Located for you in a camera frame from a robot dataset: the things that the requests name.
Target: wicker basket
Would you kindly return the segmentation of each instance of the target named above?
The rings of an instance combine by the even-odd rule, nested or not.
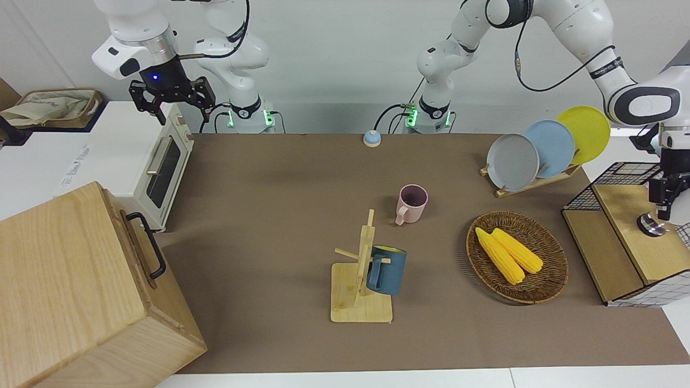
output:
[[[508,283],[492,263],[477,239],[475,228],[491,233],[501,228],[523,243],[543,261],[542,270],[526,273],[516,285]],[[519,213],[494,211],[477,218],[467,233],[465,244],[472,268],[490,289],[515,302],[535,304],[554,299],[568,282],[568,260],[556,238],[541,224]]]

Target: yellow corn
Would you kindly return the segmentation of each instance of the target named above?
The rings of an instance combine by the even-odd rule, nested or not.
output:
[[[511,254],[482,228],[475,228],[475,232],[477,233],[477,238],[482,248],[484,248],[486,254],[489,255],[489,258],[491,258],[491,261],[496,268],[498,268],[498,271],[501,271],[503,277],[508,280],[508,283],[514,285],[523,281],[524,272],[511,257]]]
[[[521,242],[517,241],[513,236],[505,231],[496,228],[493,229],[491,235],[498,241],[508,253],[513,256],[513,259],[529,273],[537,273],[541,271],[544,262],[534,252],[530,251]]]

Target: oven door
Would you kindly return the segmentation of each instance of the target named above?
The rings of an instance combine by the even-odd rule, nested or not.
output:
[[[144,187],[142,202],[147,203],[152,214],[157,215],[160,227],[165,227],[168,219],[170,205],[173,203],[182,172],[189,158],[189,151],[179,136],[179,133],[170,127],[161,137],[153,154],[151,163],[145,173],[148,182]]]

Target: oven window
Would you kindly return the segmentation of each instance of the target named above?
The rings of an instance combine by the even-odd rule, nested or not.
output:
[[[163,200],[168,192],[170,182],[173,180],[173,175],[175,174],[180,155],[179,147],[172,139],[160,172],[158,175],[153,175],[148,183],[146,195],[148,195],[157,208],[163,206]]]

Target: pink mug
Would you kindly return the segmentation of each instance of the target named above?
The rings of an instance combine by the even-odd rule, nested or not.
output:
[[[397,196],[397,216],[395,223],[412,223],[419,220],[426,203],[429,201],[429,194],[418,184],[408,184],[400,189]]]

